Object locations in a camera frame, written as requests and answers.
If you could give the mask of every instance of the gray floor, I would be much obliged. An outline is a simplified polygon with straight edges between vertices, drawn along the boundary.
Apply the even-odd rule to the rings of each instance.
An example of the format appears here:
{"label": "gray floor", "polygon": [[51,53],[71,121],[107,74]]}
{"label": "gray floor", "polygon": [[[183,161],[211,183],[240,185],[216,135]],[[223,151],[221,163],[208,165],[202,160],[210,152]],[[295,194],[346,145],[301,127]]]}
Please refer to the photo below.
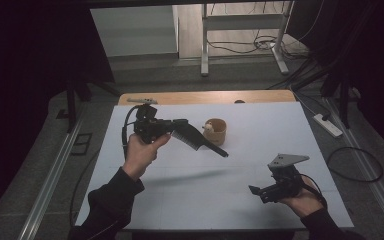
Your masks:
{"label": "gray floor", "polygon": [[[293,71],[302,60],[288,61]],[[200,76],[198,59],[177,60],[171,57],[136,57],[111,60],[116,78],[110,84],[122,93],[126,92],[171,92],[207,90],[253,90],[265,89],[280,82],[280,75],[272,57],[222,58],[210,60],[210,75]],[[321,81],[303,89],[308,95],[320,100]],[[79,133],[92,133],[90,148],[85,156],[70,156],[59,178],[55,192],[40,223],[35,239],[64,239],[69,230],[69,207],[74,186],[92,155],[100,148],[105,135],[111,111],[118,98],[96,86],[90,86],[93,98],[84,106],[84,122]],[[321,107],[314,101],[303,98],[313,111]],[[30,213],[36,196],[52,163],[64,141],[67,129],[66,119],[56,119],[60,109],[66,109],[65,93],[55,96],[49,103],[49,114],[43,129],[27,156],[16,178],[0,201],[0,239],[16,239]],[[312,119],[305,110],[319,147],[327,156],[338,147],[346,146],[343,138],[334,139]],[[384,167],[384,141],[367,123],[358,111],[355,102],[350,103],[349,120],[351,130],[363,149],[370,151]],[[81,147],[72,152],[81,151]],[[351,176],[360,176],[360,171],[351,152],[336,155],[332,167]],[[83,200],[93,164],[88,168],[74,201],[78,211]],[[333,174],[349,214],[354,222],[354,231],[367,239],[384,239],[384,211],[374,197],[369,184],[344,180]],[[296,234],[295,239],[306,239],[305,231]]]}

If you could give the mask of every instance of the metal frame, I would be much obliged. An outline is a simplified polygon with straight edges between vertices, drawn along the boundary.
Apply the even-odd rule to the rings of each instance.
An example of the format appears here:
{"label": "metal frame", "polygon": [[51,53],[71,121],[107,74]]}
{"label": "metal frame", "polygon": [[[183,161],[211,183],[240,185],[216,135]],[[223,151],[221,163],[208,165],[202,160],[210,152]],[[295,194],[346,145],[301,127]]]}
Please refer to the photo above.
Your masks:
{"label": "metal frame", "polygon": [[84,112],[86,112],[85,104],[80,105],[79,118],[74,125],[72,131],[67,133],[64,139],[64,143],[61,146],[57,157],[55,158],[54,164],[45,179],[45,182],[37,195],[36,201],[21,229],[18,240],[33,240],[36,236],[37,230],[42,222],[43,216],[45,215],[48,204],[54,193],[55,187],[59,181],[62,170],[64,169],[67,158],[70,155],[71,148],[75,142],[76,136],[83,123]]}
{"label": "metal frame", "polygon": [[271,50],[283,75],[289,74],[288,67],[282,56],[282,40],[292,11],[293,1],[290,1],[282,14],[254,14],[231,16],[208,16],[207,4],[202,4],[202,53],[201,75],[208,76],[208,31],[217,30],[252,30],[279,29],[276,43],[272,43]]}
{"label": "metal frame", "polygon": [[[354,134],[352,133],[352,130],[347,129],[340,120],[338,116],[338,109],[335,105],[334,99],[328,98],[323,100],[327,104],[328,108],[331,109],[331,116],[337,126],[339,126],[339,128],[344,133],[345,141],[347,142],[348,146],[361,148]],[[367,155],[361,152],[356,152],[354,156],[358,167],[360,168],[361,172],[366,177],[366,179],[374,179],[376,177],[376,171],[370,164]],[[375,196],[376,200],[378,201],[380,207],[383,209],[384,212],[384,184],[382,183],[382,181],[379,181],[371,183],[369,186],[372,190],[373,195]]]}

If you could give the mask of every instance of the wooden cup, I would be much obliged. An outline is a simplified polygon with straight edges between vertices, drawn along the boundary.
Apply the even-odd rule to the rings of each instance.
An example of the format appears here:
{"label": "wooden cup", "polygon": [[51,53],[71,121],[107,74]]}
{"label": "wooden cup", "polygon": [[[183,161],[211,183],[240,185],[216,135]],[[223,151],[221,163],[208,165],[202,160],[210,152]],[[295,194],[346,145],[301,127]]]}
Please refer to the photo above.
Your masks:
{"label": "wooden cup", "polygon": [[211,118],[205,122],[205,124],[209,123],[213,126],[214,132],[204,129],[202,135],[216,146],[223,145],[224,140],[226,139],[226,122],[219,118]]}

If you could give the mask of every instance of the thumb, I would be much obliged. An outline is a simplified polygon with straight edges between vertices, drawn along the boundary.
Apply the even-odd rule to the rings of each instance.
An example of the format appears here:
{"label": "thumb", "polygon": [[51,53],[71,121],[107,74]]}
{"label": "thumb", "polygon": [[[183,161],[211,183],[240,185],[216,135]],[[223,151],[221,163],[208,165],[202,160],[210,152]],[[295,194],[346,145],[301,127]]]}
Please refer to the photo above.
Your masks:
{"label": "thumb", "polygon": [[170,134],[164,134],[161,137],[157,138],[157,140],[155,140],[152,145],[154,145],[158,149],[161,146],[164,146],[168,142],[168,140],[170,140],[170,138]]}

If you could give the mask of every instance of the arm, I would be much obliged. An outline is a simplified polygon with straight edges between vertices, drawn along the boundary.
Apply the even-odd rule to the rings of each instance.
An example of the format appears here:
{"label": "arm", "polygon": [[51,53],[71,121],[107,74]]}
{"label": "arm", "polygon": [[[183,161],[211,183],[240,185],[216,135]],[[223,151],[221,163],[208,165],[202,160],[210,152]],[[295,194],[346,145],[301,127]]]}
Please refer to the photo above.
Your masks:
{"label": "arm", "polygon": [[145,144],[133,134],[129,138],[127,159],[114,177],[89,193],[90,212],[81,226],[70,230],[69,239],[114,239],[115,234],[130,223],[136,194],[144,190],[139,178],[157,157],[157,150],[165,145],[170,135],[163,135],[151,144]]}
{"label": "arm", "polygon": [[[305,184],[314,188],[313,183],[307,177],[302,177]],[[327,209],[323,207],[317,197],[305,190],[293,198],[285,198],[280,201],[288,205],[301,222],[310,232],[310,239],[324,240],[363,240],[364,238],[356,233],[343,232],[333,221]]]}

